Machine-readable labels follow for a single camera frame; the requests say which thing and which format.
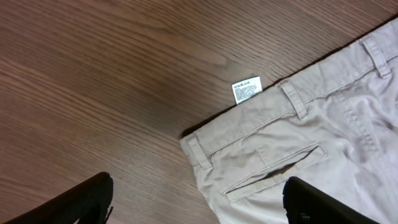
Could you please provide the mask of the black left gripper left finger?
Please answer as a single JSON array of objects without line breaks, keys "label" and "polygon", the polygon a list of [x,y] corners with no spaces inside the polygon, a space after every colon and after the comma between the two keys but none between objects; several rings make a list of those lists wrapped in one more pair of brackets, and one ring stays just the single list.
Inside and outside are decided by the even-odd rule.
[{"label": "black left gripper left finger", "polygon": [[5,224],[106,224],[112,200],[113,179],[100,172]]}]

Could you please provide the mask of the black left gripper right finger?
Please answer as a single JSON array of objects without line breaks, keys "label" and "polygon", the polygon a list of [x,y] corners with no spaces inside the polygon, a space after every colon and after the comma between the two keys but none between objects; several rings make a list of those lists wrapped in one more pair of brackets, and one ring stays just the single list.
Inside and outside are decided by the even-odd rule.
[{"label": "black left gripper right finger", "polygon": [[285,183],[283,206],[289,224],[376,224],[298,177]]}]

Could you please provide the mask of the beige khaki shorts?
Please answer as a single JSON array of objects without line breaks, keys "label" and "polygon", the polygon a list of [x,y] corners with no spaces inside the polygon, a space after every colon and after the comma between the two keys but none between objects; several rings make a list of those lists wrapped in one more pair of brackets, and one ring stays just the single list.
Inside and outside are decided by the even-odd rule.
[{"label": "beige khaki shorts", "polygon": [[180,140],[221,223],[287,223],[296,176],[379,223],[397,222],[397,21]]}]

